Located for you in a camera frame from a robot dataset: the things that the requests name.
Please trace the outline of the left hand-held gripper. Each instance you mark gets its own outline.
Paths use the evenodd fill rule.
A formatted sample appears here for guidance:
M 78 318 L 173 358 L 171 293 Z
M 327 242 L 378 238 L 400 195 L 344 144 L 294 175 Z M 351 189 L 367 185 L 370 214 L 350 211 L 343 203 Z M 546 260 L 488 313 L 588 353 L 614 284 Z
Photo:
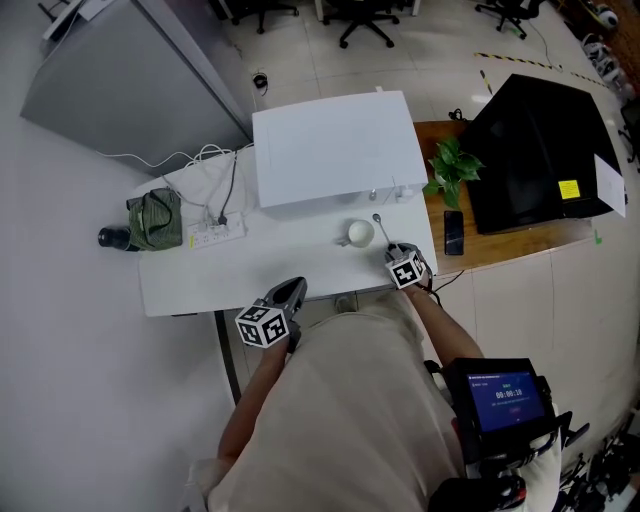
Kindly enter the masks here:
M 245 307 L 235 318 L 241 341 L 247 346 L 268 349 L 285 340 L 287 352 L 293 353 L 301 337 L 295 315 L 306 293 L 307 281 L 300 276 L 280 283 Z

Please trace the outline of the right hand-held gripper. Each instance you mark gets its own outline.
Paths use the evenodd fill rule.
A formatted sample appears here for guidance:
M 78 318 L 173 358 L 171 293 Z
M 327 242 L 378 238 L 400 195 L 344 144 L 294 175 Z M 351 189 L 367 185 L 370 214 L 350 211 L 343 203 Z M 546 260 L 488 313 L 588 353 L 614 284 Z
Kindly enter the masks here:
M 408 243 L 392 243 L 385 250 L 385 268 L 397 289 L 417 286 L 432 290 L 433 272 L 420 249 Z

